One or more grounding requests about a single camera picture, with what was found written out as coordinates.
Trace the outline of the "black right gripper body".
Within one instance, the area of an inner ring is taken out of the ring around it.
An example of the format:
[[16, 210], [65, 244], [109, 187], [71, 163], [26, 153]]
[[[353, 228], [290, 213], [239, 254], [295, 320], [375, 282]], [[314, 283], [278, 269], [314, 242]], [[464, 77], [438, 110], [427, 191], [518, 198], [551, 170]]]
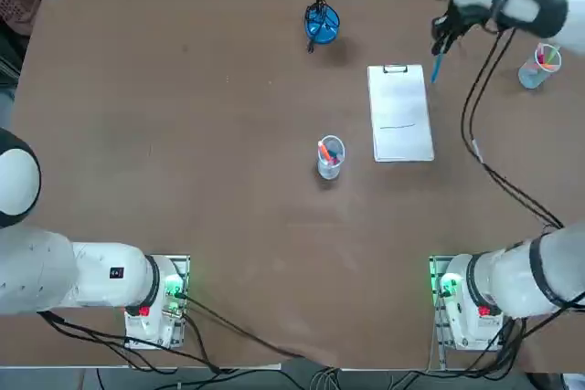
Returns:
[[475, 16], [466, 15], [453, 0], [450, 0], [439, 23], [439, 35], [441, 37], [458, 37], [464, 35], [476, 24]]

